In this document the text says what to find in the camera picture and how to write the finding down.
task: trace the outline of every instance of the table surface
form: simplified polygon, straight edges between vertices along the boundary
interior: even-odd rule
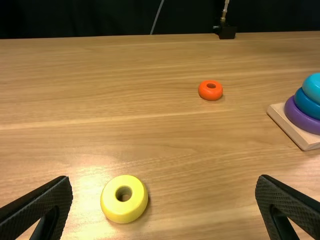
[[[66,175],[62,240],[269,239],[260,175],[320,200],[320,150],[301,151],[266,114],[319,56],[320,32],[0,40],[0,206]],[[198,95],[209,79],[218,101]],[[116,224],[100,194],[123,174],[149,204]]]

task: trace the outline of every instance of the ring stacking toy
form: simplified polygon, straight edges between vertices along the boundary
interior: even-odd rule
[[[113,178],[105,185],[100,198],[104,215],[118,224],[136,220],[145,211],[147,203],[146,186],[131,175]]]
[[[294,103],[304,114],[320,120],[320,104],[307,97],[302,88],[299,88],[294,95]]]
[[[198,93],[205,100],[215,101],[222,97],[224,89],[221,83],[214,80],[206,80],[200,83]]]
[[[320,73],[307,77],[302,85],[302,89],[308,98],[320,104]]]
[[[312,134],[320,135],[320,120],[316,120],[300,111],[294,101],[294,96],[290,97],[284,105],[286,117],[298,128]]]

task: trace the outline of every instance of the teal ring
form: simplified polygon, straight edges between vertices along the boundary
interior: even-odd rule
[[[308,76],[302,85],[302,89],[308,98],[320,104],[320,73]]]
[[[302,87],[294,95],[294,103],[297,108],[311,118],[320,120],[320,104],[312,101],[304,93]]]

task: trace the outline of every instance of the wooden base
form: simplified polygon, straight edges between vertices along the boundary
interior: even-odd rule
[[[291,123],[285,115],[284,108],[285,103],[272,104],[266,113],[303,151],[320,148],[320,135],[304,131]]]

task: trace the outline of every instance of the hole in ring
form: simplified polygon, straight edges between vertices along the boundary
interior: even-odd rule
[[[132,191],[127,186],[120,187],[115,193],[116,199],[118,199],[120,202],[128,201],[131,198],[131,195]]]
[[[208,88],[210,88],[210,89],[215,89],[217,86],[215,85],[215,84],[213,84],[213,83],[208,83],[207,85],[206,85]]]

